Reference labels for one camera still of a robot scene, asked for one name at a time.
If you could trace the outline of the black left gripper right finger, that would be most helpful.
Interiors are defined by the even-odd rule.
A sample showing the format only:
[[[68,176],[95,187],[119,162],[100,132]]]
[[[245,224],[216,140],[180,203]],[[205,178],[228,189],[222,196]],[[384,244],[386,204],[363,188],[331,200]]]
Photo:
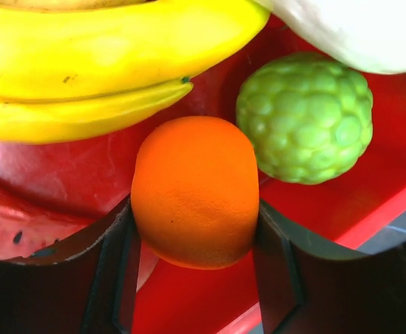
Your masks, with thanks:
[[[265,333],[406,333],[406,241],[367,255],[261,202],[253,259]]]

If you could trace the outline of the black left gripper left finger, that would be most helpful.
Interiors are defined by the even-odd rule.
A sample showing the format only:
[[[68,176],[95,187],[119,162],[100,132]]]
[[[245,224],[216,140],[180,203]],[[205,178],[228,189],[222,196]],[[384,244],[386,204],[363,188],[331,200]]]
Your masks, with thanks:
[[[30,257],[0,261],[0,333],[130,333],[139,259],[126,199]]]

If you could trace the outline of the orange toy fruit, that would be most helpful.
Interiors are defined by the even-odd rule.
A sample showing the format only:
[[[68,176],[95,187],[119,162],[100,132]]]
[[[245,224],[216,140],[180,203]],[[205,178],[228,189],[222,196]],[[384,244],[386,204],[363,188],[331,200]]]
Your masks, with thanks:
[[[259,213],[254,150],[230,122],[187,116],[142,143],[131,185],[140,236],[163,260],[222,269],[251,249]]]

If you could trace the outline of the green custard apple toy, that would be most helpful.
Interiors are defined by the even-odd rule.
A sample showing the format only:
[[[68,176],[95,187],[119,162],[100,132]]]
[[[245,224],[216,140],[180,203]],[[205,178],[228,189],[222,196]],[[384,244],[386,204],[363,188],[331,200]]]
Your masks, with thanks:
[[[314,185],[349,171],[373,137],[366,78],[313,52],[278,58],[251,74],[236,100],[236,123],[259,169]]]

